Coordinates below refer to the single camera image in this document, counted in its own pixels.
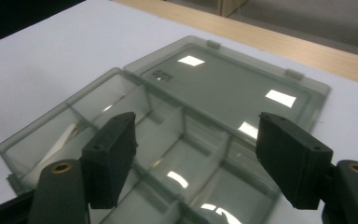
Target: transparent plastic box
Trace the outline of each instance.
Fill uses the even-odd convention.
[[[136,114],[137,155],[117,209],[92,223],[264,223],[280,191],[255,157],[258,115],[310,130],[329,88],[195,36],[114,68],[0,144],[13,189],[113,116]]]

